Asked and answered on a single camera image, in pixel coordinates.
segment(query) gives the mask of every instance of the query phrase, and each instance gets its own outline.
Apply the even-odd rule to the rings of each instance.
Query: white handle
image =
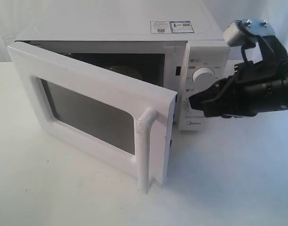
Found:
[[[144,194],[149,187],[150,130],[158,116],[153,108],[147,108],[136,122],[135,156],[138,167],[138,186]]]

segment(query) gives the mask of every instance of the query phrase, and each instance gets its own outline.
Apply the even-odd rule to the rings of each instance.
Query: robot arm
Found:
[[[235,73],[189,97],[192,109],[205,117],[252,117],[288,110],[288,53],[266,21],[237,20],[223,33],[229,46],[241,46],[244,62]],[[262,61],[248,61],[245,50],[258,42]]]

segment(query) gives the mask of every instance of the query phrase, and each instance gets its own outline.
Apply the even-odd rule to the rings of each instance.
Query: screw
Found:
[[[247,27],[249,27],[251,25],[252,21],[250,19],[248,19],[247,21],[245,21],[244,25]]]
[[[266,20],[263,20],[263,21],[261,21],[260,24],[261,24],[262,26],[266,27],[267,23],[268,23],[268,22],[267,22]]]

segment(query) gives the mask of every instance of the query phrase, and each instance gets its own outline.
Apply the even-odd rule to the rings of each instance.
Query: dial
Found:
[[[202,67],[196,70],[192,75],[194,87],[198,91],[203,91],[209,88],[216,82],[215,73],[209,67]]]

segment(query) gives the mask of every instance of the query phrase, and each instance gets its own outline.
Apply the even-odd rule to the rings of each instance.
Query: microwave top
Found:
[[[54,0],[17,40],[188,41],[223,37],[202,0]]]

